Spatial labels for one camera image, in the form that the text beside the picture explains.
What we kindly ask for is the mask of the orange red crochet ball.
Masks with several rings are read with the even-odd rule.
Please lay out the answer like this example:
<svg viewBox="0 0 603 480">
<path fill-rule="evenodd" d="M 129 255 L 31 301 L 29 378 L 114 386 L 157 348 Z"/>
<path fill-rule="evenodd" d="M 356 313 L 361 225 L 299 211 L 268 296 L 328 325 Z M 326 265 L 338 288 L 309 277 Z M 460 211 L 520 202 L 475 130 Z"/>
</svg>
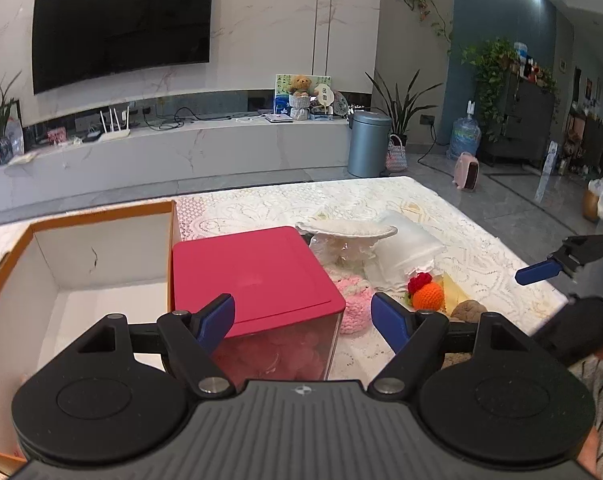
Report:
<svg viewBox="0 0 603 480">
<path fill-rule="evenodd" d="M 407 295 L 410 306 L 417 311 L 441 311 L 445 307 L 443 285 L 430 273 L 413 275 L 407 283 Z"/>
</svg>

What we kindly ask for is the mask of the pink white crochet hat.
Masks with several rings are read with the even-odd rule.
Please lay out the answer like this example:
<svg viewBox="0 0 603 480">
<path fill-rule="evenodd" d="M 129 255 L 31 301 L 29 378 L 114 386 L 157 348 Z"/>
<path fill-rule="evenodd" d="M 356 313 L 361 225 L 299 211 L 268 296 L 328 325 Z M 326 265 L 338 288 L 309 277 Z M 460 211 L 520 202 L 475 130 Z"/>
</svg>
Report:
<svg viewBox="0 0 603 480">
<path fill-rule="evenodd" d="M 372 325 L 371 301 L 375 290 L 361 275 L 329 266 L 327 274 L 345 300 L 339 333 L 356 335 Z"/>
</svg>

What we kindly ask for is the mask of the white cloth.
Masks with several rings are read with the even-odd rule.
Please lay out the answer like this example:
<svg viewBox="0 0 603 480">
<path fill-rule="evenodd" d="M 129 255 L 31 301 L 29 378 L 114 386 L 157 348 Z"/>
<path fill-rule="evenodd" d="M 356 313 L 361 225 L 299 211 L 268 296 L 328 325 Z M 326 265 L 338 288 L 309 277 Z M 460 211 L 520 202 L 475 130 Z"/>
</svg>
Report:
<svg viewBox="0 0 603 480">
<path fill-rule="evenodd" d="M 409 278 L 435 269 L 443 243 L 404 214 L 386 210 L 379 223 L 395 226 L 398 233 L 373 247 L 374 258 L 364 264 L 367 281 L 382 292 L 404 292 Z"/>
</svg>

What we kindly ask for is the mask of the brown plush toy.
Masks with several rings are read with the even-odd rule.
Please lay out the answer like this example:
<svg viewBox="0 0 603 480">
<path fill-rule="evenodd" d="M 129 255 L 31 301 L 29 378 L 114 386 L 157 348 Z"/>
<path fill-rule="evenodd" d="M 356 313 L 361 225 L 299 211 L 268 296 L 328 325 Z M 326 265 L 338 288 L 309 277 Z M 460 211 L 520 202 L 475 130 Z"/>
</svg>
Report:
<svg viewBox="0 0 603 480">
<path fill-rule="evenodd" d="M 468 361 L 474 351 L 477 325 L 487 308 L 476 300 L 458 304 L 449 318 L 443 368 Z"/>
</svg>

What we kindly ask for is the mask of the white lace tablecloth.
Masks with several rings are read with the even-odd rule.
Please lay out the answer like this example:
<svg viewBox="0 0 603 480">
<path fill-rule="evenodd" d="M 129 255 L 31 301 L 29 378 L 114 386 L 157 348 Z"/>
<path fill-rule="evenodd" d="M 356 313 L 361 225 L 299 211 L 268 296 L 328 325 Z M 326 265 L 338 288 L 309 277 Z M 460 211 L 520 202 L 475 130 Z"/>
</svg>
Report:
<svg viewBox="0 0 603 480">
<path fill-rule="evenodd" d="M 19 387 L 111 313 L 152 323 L 229 294 L 235 321 L 216 355 L 234 379 L 371 382 L 393 352 L 371 321 L 415 275 L 534 332 L 565 304 L 522 261 L 406 178 L 222 191 L 4 226 L 0 243 L 0 422 Z"/>
</svg>

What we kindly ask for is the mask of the red transparent cube container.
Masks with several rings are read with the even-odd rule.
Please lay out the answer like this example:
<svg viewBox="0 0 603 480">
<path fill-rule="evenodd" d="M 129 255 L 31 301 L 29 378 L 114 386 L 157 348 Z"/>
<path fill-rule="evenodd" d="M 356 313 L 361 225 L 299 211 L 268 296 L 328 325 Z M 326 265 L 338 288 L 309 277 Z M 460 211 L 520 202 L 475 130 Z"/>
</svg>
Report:
<svg viewBox="0 0 603 480">
<path fill-rule="evenodd" d="M 329 374 L 346 301 L 291 226 L 182 240 L 172 294 L 175 309 L 192 313 L 232 296 L 234 322 L 212 358 L 235 387 Z"/>
</svg>

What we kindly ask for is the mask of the golden basket with bag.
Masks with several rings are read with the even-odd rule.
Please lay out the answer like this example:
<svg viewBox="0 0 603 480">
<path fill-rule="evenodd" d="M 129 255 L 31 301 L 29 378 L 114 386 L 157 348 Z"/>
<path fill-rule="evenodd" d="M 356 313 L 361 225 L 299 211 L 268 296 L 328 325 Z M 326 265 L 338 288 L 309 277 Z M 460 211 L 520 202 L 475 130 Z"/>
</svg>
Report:
<svg viewBox="0 0 603 480">
<path fill-rule="evenodd" d="M 599 206 L 599 199 L 602 194 L 603 178 L 590 180 L 582 199 L 583 218 L 593 223 L 597 223 L 599 221 L 597 207 Z"/>
</svg>

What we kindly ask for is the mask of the pink space heater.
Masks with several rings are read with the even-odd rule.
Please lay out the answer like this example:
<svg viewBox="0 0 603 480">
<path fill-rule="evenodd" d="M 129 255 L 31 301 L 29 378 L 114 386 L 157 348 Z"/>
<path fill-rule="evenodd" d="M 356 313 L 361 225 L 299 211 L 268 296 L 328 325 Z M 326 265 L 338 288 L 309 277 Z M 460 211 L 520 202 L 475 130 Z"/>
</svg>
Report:
<svg viewBox="0 0 603 480">
<path fill-rule="evenodd" d="M 472 192 L 479 178 L 479 162 L 471 153 L 460 154 L 454 167 L 453 183 L 458 190 Z"/>
</svg>

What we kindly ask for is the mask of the orange storage box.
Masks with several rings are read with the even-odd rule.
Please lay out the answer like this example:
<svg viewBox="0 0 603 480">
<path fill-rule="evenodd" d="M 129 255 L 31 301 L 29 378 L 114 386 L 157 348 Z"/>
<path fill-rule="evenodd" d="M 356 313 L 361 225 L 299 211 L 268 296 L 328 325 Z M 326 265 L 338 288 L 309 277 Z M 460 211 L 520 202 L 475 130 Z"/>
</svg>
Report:
<svg viewBox="0 0 603 480">
<path fill-rule="evenodd" d="M 175 202 L 72 214 L 24 229 L 0 263 L 0 472 L 19 455 L 10 404 L 27 378 L 109 313 L 152 323 L 173 308 Z"/>
</svg>

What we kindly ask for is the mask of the blue water jug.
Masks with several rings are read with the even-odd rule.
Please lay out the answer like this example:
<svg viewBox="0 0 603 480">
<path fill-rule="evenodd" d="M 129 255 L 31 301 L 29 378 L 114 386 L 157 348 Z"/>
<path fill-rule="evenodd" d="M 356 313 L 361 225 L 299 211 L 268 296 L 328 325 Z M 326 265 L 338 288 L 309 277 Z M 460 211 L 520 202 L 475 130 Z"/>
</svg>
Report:
<svg viewBox="0 0 603 480">
<path fill-rule="evenodd" d="M 481 130 L 475 118 L 475 102 L 469 101 L 466 115 L 453 123 L 447 157 L 457 160 L 463 153 L 475 156 L 479 148 L 480 136 Z"/>
</svg>

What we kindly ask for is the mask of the pastel woven basket bag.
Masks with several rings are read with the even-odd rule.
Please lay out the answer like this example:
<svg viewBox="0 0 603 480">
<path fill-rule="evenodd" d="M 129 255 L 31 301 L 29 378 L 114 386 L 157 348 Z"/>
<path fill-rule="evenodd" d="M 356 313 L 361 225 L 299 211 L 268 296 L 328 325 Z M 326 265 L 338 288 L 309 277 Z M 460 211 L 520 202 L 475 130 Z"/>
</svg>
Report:
<svg viewBox="0 0 603 480">
<path fill-rule="evenodd" d="M 386 170 L 389 172 L 401 172 L 407 170 L 407 168 L 408 162 L 405 144 L 403 144 L 397 134 L 390 133 L 386 153 Z"/>
</svg>

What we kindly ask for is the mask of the dark cabinet with plants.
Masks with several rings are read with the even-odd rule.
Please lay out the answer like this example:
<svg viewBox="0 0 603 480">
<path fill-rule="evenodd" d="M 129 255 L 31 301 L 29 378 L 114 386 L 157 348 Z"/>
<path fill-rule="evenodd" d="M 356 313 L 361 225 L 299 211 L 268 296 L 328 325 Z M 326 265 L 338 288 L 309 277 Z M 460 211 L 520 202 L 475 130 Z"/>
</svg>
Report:
<svg viewBox="0 0 603 480">
<path fill-rule="evenodd" d="M 504 38 L 466 48 L 462 61 L 473 68 L 479 159 L 491 165 L 539 165 L 556 113 L 552 73 L 523 44 Z"/>
</svg>

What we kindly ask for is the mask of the blue grey trash bin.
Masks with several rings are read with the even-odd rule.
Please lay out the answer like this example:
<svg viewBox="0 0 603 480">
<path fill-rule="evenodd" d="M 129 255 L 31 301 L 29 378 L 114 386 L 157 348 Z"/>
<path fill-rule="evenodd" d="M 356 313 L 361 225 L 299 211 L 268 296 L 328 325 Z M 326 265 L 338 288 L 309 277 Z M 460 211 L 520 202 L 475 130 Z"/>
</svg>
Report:
<svg viewBox="0 0 603 480">
<path fill-rule="evenodd" d="M 358 110 L 351 115 L 349 174 L 357 178 L 377 178 L 385 171 L 390 126 L 390 118 L 381 113 Z"/>
</svg>

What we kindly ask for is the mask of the potted snake plant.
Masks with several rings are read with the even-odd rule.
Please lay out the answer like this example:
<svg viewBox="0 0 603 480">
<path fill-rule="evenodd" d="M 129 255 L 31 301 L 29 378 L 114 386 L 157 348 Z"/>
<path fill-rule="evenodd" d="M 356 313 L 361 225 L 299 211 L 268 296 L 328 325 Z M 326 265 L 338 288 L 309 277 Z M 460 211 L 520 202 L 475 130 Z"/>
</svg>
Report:
<svg viewBox="0 0 603 480">
<path fill-rule="evenodd" d="M 420 73 L 420 70 L 416 70 L 403 92 L 400 92 L 399 84 L 395 84 L 394 88 L 390 88 L 390 85 L 377 70 L 375 70 L 373 76 L 369 73 L 365 74 L 373 86 L 373 94 L 382 100 L 382 105 L 376 106 L 375 110 L 390 118 L 390 132 L 403 142 L 408 139 L 408 131 L 413 116 L 437 107 L 436 104 L 421 104 L 420 99 L 443 85 L 441 82 L 437 82 L 437 84 L 432 84 L 426 88 L 416 89 L 415 85 Z"/>
</svg>

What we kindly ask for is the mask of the white wifi router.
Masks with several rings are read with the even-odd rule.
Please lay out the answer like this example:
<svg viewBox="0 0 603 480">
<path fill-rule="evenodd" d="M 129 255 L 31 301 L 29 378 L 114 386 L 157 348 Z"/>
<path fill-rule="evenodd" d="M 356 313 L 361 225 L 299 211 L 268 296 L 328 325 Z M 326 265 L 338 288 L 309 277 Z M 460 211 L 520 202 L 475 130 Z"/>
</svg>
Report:
<svg viewBox="0 0 603 480">
<path fill-rule="evenodd" d="M 98 140 L 100 142 L 118 140 L 130 136 L 130 107 L 121 113 L 115 107 L 109 107 L 108 113 L 100 112 L 102 122 L 102 133 Z"/>
</svg>

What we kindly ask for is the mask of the white marble tv console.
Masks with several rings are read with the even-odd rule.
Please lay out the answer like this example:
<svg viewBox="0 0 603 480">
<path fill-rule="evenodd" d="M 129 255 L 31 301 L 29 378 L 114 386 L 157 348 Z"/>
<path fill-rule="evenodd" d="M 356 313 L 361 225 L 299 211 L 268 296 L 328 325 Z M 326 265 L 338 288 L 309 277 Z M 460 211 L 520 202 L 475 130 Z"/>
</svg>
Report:
<svg viewBox="0 0 603 480">
<path fill-rule="evenodd" d="M 343 120 L 275 125 L 252 118 L 46 148 L 24 164 L 0 166 L 0 212 L 143 184 L 344 166 L 350 133 Z"/>
</svg>

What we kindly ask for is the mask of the teddy bear bouquet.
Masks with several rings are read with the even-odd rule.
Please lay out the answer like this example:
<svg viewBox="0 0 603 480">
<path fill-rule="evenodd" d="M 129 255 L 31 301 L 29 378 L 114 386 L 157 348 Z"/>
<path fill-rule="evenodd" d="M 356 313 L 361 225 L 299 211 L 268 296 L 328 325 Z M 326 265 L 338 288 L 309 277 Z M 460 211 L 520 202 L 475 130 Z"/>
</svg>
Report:
<svg viewBox="0 0 603 480">
<path fill-rule="evenodd" d="M 309 119 L 311 105 L 312 78 L 307 75 L 297 75 L 292 78 L 288 89 L 289 116 L 292 120 Z"/>
</svg>

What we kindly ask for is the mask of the green potted grass plant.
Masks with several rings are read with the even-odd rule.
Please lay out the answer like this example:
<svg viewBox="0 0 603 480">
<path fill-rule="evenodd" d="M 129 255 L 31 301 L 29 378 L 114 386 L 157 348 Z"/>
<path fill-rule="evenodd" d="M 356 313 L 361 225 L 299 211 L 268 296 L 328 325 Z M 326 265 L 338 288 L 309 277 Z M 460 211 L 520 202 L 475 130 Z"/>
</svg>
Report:
<svg viewBox="0 0 603 480">
<path fill-rule="evenodd" d="M 18 112 L 18 100 L 10 95 L 10 89 L 20 73 L 7 84 L 0 83 L 0 166 L 14 156 L 24 154 L 24 135 Z"/>
</svg>

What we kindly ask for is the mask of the hanging ivy vine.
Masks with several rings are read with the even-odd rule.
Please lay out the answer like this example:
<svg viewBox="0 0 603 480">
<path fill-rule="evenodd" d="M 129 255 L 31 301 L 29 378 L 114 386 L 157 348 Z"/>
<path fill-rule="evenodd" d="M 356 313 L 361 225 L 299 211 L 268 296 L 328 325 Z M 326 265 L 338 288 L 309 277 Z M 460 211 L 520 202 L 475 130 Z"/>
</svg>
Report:
<svg viewBox="0 0 603 480">
<path fill-rule="evenodd" d="M 435 0 L 402 0 L 403 3 L 412 11 L 419 14 L 420 21 L 431 22 L 431 29 L 438 38 L 446 41 L 448 53 L 452 52 L 453 47 L 453 29 L 452 22 L 447 20 L 439 11 Z"/>
</svg>

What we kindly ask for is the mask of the black wall television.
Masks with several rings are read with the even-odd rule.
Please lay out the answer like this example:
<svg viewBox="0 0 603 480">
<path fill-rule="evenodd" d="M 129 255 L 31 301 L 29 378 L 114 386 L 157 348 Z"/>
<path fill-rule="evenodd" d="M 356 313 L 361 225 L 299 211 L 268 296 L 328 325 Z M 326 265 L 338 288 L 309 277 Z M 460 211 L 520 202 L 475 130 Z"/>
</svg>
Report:
<svg viewBox="0 0 603 480">
<path fill-rule="evenodd" d="M 35 94 L 210 58 L 212 0 L 34 0 Z"/>
</svg>

